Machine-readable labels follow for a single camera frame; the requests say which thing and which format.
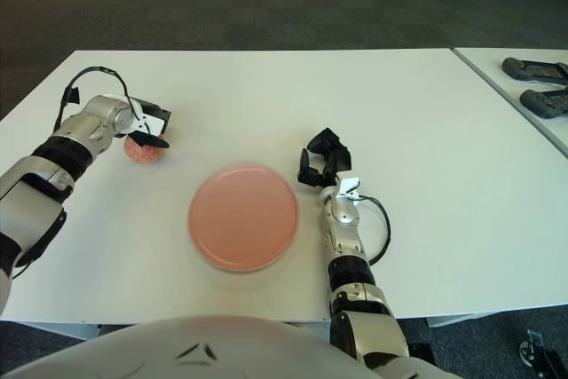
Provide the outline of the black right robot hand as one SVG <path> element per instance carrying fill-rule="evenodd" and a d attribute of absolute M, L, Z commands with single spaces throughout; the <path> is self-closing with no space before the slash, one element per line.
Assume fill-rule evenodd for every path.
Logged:
<path fill-rule="evenodd" d="M 325 165 L 319 172 L 310 165 L 309 154 L 323 157 Z M 301 184 L 316 187 L 335 185 L 338 172 L 351 170 L 351 154 L 340 138 L 329 128 L 325 128 L 316 135 L 300 154 L 297 180 Z"/>

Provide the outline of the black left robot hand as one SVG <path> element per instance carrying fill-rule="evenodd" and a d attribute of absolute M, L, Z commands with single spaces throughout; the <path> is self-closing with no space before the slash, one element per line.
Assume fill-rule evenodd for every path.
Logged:
<path fill-rule="evenodd" d="M 141 147 L 169 148 L 170 144 L 162 139 L 162 134 L 167 129 L 171 112 L 141 99 L 131 101 L 133 119 L 126 134 Z"/>

